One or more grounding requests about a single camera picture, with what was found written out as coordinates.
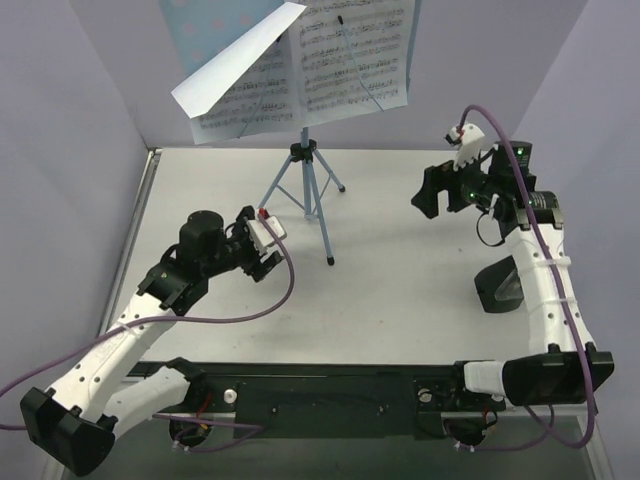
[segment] gray wall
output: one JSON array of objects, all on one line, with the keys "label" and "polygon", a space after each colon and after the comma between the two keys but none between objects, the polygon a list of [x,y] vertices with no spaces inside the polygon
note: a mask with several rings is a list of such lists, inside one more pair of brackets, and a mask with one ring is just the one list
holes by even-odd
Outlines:
[{"label": "gray wall", "polygon": [[[148,145],[193,145],[169,92],[184,79],[157,0],[71,0]],[[424,0],[410,106],[313,128],[324,147],[444,148],[471,102],[512,133],[586,0]],[[215,144],[283,147],[295,134]]]},{"label": "gray wall", "polygon": [[[145,159],[68,3],[2,2],[1,385],[95,335]],[[26,388],[2,399],[2,422],[20,421]],[[0,432],[0,477],[39,478],[43,459]]]},{"label": "gray wall", "polygon": [[620,479],[640,468],[638,19],[637,0],[590,0],[518,128],[534,143],[540,185],[559,194],[585,321],[614,354],[597,400]]}]

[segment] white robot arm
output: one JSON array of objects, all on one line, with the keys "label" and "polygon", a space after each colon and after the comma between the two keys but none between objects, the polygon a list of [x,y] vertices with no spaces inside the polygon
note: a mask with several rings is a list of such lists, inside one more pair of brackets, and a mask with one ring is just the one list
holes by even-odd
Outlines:
[{"label": "white robot arm", "polygon": [[[278,219],[265,216],[270,229],[284,239]],[[23,397],[20,408],[31,440],[76,475],[93,471],[117,438],[154,413],[182,403],[189,389],[195,388],[203,399],[209,393],[204,372],[184,359],[117,390],[142,355],[175,325],[174,317],[185,315],[207,293],[211,277],[242,268],[257,282],[282,260],[278,252],[266,257],[275,239],[255,219],[252,207],[242,209],[228,229],[230,236],[214,212],[190,215],[179,243],[149,270],[107,332],[114,335],[48,389],[32,388]],[[150,317],[156,321],[144,322]]]},{"label": "white robot arm", "polygon": [[[510,142],[529,197],[529,207],[550,252],[547,258],[523,205],[520,186],[506,148],[496,143],[491,155],[481,157],[484,134],[473,124],[454,127],[445,137],[458,147],[455,160],[425,169],[421,190],[411,203],[427,218],[439,214],[438,193],[447,191],[449,212],[474,205],[497,220],[509,256],[475,277],[476,290],[486,312],[515,310],[524,299],[529,315],[529,356],[500,361],[462,364],[464,385],[475,393],[506,397],[513,405],[581,403],[585,400],[584,376],[578,349],[586,352],[594,389],[613,372],[609,352],[596,350],[574,296],[565,254],[564,225],[556,196],[536,191],[536,177],[529,172],[531,144]],[[481,163],[491,157],[488,172]],[[558,293],[551,265],[564,286]],[[568,306],[580,337],[576,345],[566,321]]]}]

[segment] white cable tie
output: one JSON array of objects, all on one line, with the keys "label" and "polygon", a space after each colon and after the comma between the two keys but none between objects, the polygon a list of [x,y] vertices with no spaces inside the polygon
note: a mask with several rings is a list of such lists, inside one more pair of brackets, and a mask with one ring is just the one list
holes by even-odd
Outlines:
[{"label": "white cable tie", "polygon": [[551,265],[555,265],[558,267],[568,267],[571,265],[571,259],[569,257],[556,257],[556,258],[544,258],[542,260],[536,260],[535,262],[531,262],[526,267],[518,269],[519,275],[524,275],[531,270],[535,270],[536,268],[541,267],[550,267]]},{"label": "white cable tie", "polygon": [[142,335],[143,335],[143,334],[142,334],[142,333],[140,333],[140,332],[136,332],[133,328],[131,328],[131,327],[129,326],[129,324],[127,324],[127,323],[125,323],[125,322],[120,321],[120,319],[116,320],[116,321],[115,321],[115,324],[116,324],[116,325],[121,326],[122,328],[124,328],[124,329],[125,329],[125,331],[126,331],[127,333],[130,333],[131,335],[133,335],[134,337],[136,337],[136,340],[137,340],[137,341],[139,341],[140,343],[142,343],[145,347],[147,347],[147,350],[149,350],[149,349],[151,348],[152,343],[144,342],[144,341],[142,340]]},{"label": "white cable tie", "polygon": [[578,301],[576,300],[576,297],[567,297],[567,298],[550,298],[548,300],[542,300],[540,303],[538,303],[536,306],[531,307],[528,311],[529,311],[529,315],[531,315],[533,312],[535,312],[537,309],[542,308],[546,305],[562,305],[563,303],[567,303],[567,304],[574,304],[577,305]]},{"label": "white cable tie", "polygon": [[494,193],[491,197],[491,204],[489,205],[489,218],[493,220],[493,214],[496,211],[496,203],[498,202],[498,194]]}]

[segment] polka dot backdrop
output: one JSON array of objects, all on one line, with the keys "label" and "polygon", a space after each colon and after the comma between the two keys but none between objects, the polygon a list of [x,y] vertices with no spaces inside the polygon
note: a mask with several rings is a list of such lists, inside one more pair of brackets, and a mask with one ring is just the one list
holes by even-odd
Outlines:
[{"label": "polka dot backdrop", "polygon": [[283,0],[160,0],[171,38],[191,75],[283,4]]}]

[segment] white connector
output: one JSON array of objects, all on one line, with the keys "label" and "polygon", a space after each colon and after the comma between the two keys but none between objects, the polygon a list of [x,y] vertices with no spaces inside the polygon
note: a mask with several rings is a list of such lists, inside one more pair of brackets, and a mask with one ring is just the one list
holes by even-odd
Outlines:
[{"label": "white connector", "polygon": [[[287,232],[284,230],[280,220],[276,217],[270,216],[267,218],[267,225],[271,227],[280,240],[287,238]],[[267,253],[267,250],[276,244],[269,231],[259,220],[249,220],[247,226],[249,227],[251,240],[253,240],[253,244],[256,246],[258,252],[260,252],[260,255]]]},{"label": "white connector", "polygon": [[453,165],[454,170],[464,168],[480,158],[485,135],[477,125],[465,123],[461,131],[458,131],[458,126],[456,125],[449,130],[449,134],[445,138],[451,145],[457,145],[458,147],[458,153]]}]

